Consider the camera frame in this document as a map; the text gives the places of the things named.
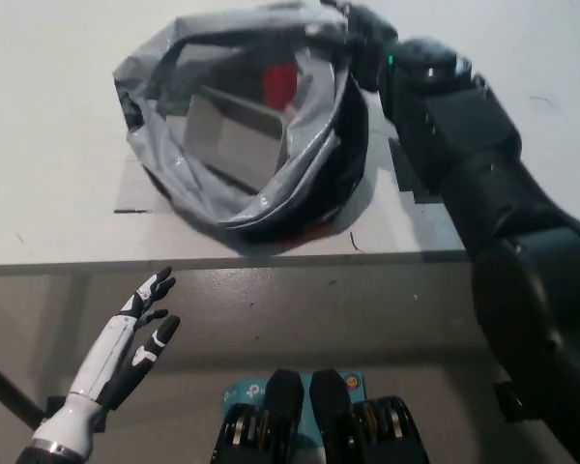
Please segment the robotic hand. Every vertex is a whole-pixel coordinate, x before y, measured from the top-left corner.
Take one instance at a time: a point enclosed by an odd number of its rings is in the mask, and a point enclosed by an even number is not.
[[[135,390],[181,323],[179,317],[168,316],[167,309],[151,309],[176,283],[171,272],[168,267],[149,278],[107,322],[79,368],[65,405],[37,429],[17,464],[87,462],[96,423]],[[125,362],[135,332],[162,318],[159,328]]]

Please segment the white tabletop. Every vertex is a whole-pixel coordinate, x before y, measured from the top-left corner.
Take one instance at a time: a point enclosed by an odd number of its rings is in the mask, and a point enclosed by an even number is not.
[[[387,144],[391,128],[377,119],[365,178],[344,213],[349,223],[330,238],[276,255],[239,252],[164,211],[113,213],[131,157],[114,68],[176,15],[254,3],[0,0],[0,274],[461,254],[442,206],[418,206],[400,194]],[[369,5],[402,39],[437,37],[473,60],[520,129],[526,165],[580,218],[580,0]]]

